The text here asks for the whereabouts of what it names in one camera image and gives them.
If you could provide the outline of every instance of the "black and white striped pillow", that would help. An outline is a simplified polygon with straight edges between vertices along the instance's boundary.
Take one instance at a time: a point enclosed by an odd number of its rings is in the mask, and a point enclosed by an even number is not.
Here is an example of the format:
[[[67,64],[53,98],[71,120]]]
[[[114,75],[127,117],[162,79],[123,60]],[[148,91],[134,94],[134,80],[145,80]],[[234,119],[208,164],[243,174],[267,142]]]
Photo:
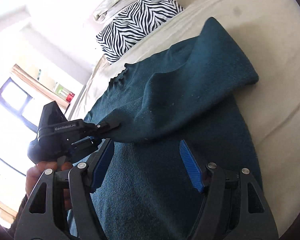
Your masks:
[[[98,35],[109,63],[114,63],[138,41],[183,11],[176,0],[138,0],[123,9]]]

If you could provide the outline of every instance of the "bed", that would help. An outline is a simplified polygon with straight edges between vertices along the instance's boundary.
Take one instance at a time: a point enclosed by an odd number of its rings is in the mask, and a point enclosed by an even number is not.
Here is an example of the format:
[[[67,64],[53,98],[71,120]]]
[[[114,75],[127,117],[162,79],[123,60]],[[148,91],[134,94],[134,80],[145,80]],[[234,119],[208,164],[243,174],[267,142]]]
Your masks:
[[[217,19],[247,55],[260,81],[235,98],[249,127],[264,193],[279,235],[300,212],[300,6],[296,0],[177,0],[185,8],[143,38],[117,62],[93,70],[72,116],[84,118],[125,63],[141,61],[197,36]],[[158,37],[164,40],[158,43]]]

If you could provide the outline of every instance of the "red object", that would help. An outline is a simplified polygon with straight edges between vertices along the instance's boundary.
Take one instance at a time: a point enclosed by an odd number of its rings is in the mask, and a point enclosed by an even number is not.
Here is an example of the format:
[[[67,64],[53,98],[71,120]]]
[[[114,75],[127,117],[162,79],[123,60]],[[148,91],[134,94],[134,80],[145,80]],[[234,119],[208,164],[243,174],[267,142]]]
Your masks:
[[[67,96],[66,101],[71,103],[72,98],[74,97],[74,93],[70,92],[70,94]]]

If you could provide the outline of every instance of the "dark spot on sheet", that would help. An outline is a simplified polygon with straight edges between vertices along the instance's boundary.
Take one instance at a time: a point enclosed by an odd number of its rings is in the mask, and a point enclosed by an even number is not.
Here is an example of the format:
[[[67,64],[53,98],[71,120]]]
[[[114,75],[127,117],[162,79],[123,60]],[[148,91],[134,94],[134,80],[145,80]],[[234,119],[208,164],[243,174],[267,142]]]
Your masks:
[[[237,17],[239,17],[242,14],[242,11],[240,10],[240,8],[238,6],[233,8],[233,14]]]

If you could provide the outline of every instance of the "sweater sleeve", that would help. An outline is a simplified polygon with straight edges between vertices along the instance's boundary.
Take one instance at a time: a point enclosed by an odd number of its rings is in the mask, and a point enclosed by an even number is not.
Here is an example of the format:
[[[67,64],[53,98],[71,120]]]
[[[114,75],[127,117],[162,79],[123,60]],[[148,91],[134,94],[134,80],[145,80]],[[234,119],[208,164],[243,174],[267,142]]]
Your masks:
[[[28,197],[27,197],[27,195],[25,195],[25,197],[22,199],[22,202],[21,202],[21,205],[19,207],[19,211],[18,211],[18,214],[16,216],[15,221],[11,224],[11,227],[9,229],[6,229],[7,233],[12,238],[14,238],[14,234],[16,232],[16,229],[17,229],[17,226],[18,226],[18,223],[19,223],[19,219],[20,219],[21,213],[22,213],[24,207],[26,206],[27,201],[28,201]]]

